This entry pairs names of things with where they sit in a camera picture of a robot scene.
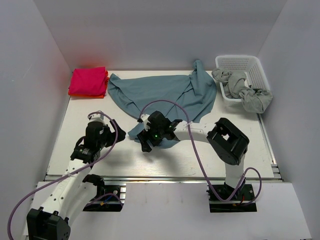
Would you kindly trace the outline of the blue-grey t-shirt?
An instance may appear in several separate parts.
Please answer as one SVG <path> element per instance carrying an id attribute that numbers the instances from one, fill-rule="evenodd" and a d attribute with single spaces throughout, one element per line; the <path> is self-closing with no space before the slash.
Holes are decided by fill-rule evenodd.
<path id="1" fill-rule="evenodd" d="M 189 75 L 160 75 L 121 79 L 112 74 L 108 95 L 129 116 L 138 119 L 140 113 L 160 111 L 166 118 L 199 123 L 211 112 L 217 95 L 214 79 L 200 60 L 193 63 Z"/>

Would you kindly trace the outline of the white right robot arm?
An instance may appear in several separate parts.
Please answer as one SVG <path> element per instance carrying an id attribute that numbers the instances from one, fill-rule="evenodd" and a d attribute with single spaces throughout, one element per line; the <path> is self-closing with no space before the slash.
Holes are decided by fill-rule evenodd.
<path id="1" fill-rule="evenodd" d="M 182 119 L 173 121 L 160 111 L 142 114 L 138 122 L 143 130 L 137 135 L 143 152 L 150 152 L 166 139 L 186 141 L 193 139 L 209 144 L 225 164 L 226 195 L 236 200 L 244 193 L 244 158 L 249 138 L 230 120 L 221 117 L 215 123 L 191 123 Z"/>

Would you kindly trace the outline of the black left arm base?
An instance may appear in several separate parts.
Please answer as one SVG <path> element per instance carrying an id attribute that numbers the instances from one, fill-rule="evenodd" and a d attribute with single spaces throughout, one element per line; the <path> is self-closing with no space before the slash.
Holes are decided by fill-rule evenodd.
<path id="1" fill-rule="evenodd" d="M 97 189 L 96 196 L 89 202 L 95 200 L 94 203 L 86 205 L 84 212 L 120 212 L 122 205 L 125 203 L 126 184 L 112 183 Z"/>

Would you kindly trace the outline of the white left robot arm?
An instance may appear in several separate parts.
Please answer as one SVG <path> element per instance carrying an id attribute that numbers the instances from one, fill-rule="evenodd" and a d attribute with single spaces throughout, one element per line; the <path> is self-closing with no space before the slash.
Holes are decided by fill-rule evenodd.
<path id="1" fill-rule="evenodd" d="M 30 240 L 67 240 L 77 216 L 93 199 L 105 196 L 101 176 L 92 174 L 94 163 L 104 148 L 111 148 L 125 139 L 126 132 L 112 119 L 104 122 L 101 114 L 89 117 L 85 135 L 75 144 L 68 166 L 49 197 L 37 209 L 30 209 L 27 231 Z"/>

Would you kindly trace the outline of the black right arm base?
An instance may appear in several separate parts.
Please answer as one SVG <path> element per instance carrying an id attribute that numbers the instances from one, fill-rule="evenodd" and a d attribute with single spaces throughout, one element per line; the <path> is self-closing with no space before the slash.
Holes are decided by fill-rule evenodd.
<path id="1" fill-rule="evenodd" d="M 255 193 L 252 184 L 244 184 L 228 202 L 220 201 L 207 187 L 209 210 L 211 213 L 250 213 L 257 212 L 256 203 L 253 201 Z"/>

